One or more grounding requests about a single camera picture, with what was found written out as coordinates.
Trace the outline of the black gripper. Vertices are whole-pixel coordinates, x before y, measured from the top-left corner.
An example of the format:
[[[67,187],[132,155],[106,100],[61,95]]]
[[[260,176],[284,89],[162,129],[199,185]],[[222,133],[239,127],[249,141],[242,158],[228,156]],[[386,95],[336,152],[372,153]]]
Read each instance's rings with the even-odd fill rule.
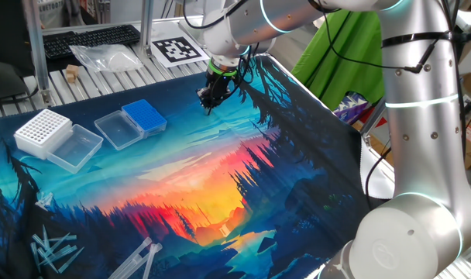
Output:
[[[229,82],[233,81],[233,76],[220,74],[207,74],[206,87],[196,91],[201,106],[204,109],[214,109],[224,102],[224,97],[230,93]]]

